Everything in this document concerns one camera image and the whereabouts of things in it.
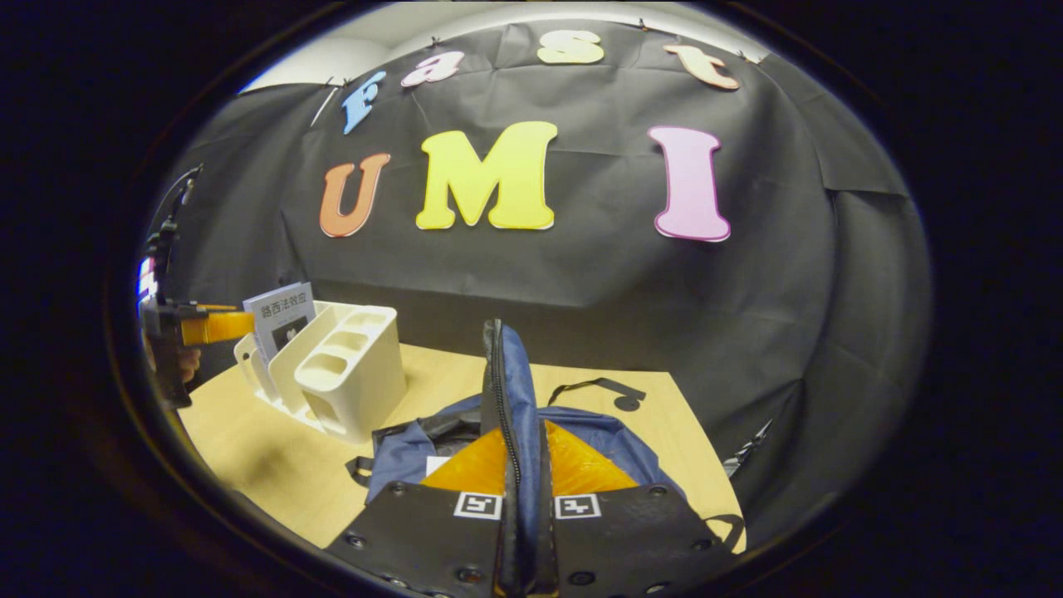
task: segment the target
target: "book cover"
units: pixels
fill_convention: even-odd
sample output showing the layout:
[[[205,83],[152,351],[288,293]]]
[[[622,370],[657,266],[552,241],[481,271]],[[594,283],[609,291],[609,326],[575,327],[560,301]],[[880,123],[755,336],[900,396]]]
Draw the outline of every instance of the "book cover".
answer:
[[[255,315],[255,345],[266,368],[314,320],[310,283],[297,281],[252,296],[243,311]]]

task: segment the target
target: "black cloth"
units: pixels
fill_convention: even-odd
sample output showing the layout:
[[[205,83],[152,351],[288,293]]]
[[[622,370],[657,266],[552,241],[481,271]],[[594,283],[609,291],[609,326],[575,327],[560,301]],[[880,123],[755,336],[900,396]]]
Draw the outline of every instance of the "black cloth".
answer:
[[[537,40],[557,29],[596,33],[605,57],[540,63]],[[706,85],[665,44],[724,59],[741,87]],[[452,50],[466,53],[458,73],[399,85]],[[377,70],[387,76],[372,110],[344,135],[341,102]],[[403,343],[478,356],[480,323],[501,318],[537,363],[669,372],[721,459],[776,418],[731,480],[750,546],[828,506],[889,439],[929,328],[926,241],[874,135],[799,69],[564,20],[446,39],[333,90],[284,85],[234,98],[174,165],[176,177],[204,164],[181,213],[175,296],[239,305],[305,279],[323,301],[395,308]],[[486,210],[475,226],[457,218],[449,229],[417,227],[424,139],[459,130],[483,158],[506,126],[527,120],[558,127],[544,171],[553,227],[497,229]],[[730,238],[655,229],[667,198],[663,155],[646,135],[655,125],[721,140],[713,168]],[[365,226],[327,237],[324,173],[379,152],[391,159]],[[348,181],[343,212],[359,176]]]

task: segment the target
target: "hand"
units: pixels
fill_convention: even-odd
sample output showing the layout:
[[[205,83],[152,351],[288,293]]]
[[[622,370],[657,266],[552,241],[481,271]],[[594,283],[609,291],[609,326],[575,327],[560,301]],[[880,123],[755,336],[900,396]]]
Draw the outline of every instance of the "hand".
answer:
[[[151,352],[151,343],[148,343],[148,337],[144,330],[140,331],[140,340],[144,342],[144,351],[148,356],[148,365],[151,366],[152,372],[155,372],[155,356]],[[178,348],[178,369],[181,371],[181,382],[191,382],[191,379],[196,377],[196,371],[199,370],[199,359],[202,356],[203,352],[199,349]]]
[[[189,349],[188,347],[178,349],[178,365],[181,368],[182,382],[191,382],[196,371],[199,370],[199,359],[202,355],[203,353],[199,349]]]

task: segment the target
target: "wooden table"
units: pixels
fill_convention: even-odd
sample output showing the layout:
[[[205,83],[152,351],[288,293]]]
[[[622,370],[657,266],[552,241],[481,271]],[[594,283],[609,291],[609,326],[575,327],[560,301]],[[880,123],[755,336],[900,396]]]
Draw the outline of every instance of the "wooden table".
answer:
[[[381,427],[432,415],[480,390],[483,358],[409,345],[401,352],[406,396]],[[567,392],[555,405],[604,413],[627,425],[657,452],[661,468],[702,517],[741,516],[715,451],[669,374],[532,365],[539,407],[561,385],[603,376],[644,391],[642,407],[620,411],[612,404],[615,393],[593,386]],[[348,444],[273,409],[252,393],[236,365],[191,396],[192,407],[180,413],[203,460],[274,519],[324,548],[361,512],[366,489],[351,479],[344,464],[372,457],[372,443]],[[708,526],[721,537],[731,531],[722,522]],[[743,550],[744,531],[735,551]]]

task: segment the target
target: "backpack zipper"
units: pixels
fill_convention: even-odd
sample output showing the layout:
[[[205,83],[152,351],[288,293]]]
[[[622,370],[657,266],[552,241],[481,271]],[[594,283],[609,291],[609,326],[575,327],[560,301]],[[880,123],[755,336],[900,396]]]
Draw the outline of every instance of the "backpack zipper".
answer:
[[[517,488],[521,485],[521,464],[517,459],[517,444],[513,442],[513,432],[509,427],[508,414],[506,413],[505,391],[503,388],[502,365],[502,321],[495,319],[494,334],[491,343],[491,390],[494,393],[494,407],[499,413],[499,429],[502,431],[502,439],[506,443],[506,451],[509,454],[509,462],[513,466],[513,483]]]

